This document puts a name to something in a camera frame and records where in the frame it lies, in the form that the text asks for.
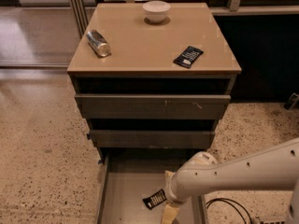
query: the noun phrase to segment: cabinet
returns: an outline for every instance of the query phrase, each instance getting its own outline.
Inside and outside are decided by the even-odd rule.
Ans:
[[[91,29],[112,55],[96,57],[83,37],[68,74],[93,143],[209,148],[241,69],[206,4],[171,4],[155,25],[140,4],[102,4]],[[191,69],[172,63],[187,46],[204,51]]]

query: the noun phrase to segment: bowl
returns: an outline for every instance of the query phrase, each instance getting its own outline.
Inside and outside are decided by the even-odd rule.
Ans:
[[[150,1],[142,7],[150,23],[161,23],[165,20],[170,5],[163,1]]]

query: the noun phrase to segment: can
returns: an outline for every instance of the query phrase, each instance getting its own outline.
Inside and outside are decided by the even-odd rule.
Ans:
[[[111,55],[111,47],[96,30],[91,30],[86,34],[89,44],[94,52],[100,57]]]

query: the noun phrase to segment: drawer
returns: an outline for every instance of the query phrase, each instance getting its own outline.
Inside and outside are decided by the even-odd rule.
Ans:
[[[90,119],[98,147],[209,148],[214,120]]]
[[[110,149],[101,172],[97,223],[161,223],[164,205],[149,210],[142,199],[165,188],[165,170],[176,172],[188,159],[184,151]],[[173,223],[207,223],[205,197],[190,198]]]
[[[214,136],[208,131],[90,130],[98,147],[208,149]]]
[[[229,95],[77,94],[85,119],[221,119]]]

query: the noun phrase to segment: floor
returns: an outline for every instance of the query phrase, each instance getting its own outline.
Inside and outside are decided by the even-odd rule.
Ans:
[[[69,63],[77,44],[69,9],[0,7],[0,64]],[[95,223],[103,167],[74,94],[65,71],[0,70],[0,224]],[[209,152],[229,161],[298,136],[298,109],[229,104]],[[206,200],[232,198],[252,217],[285,216],[291,196],[217,191]],[[208,218],[242,223],[225,203],[211,205]]]

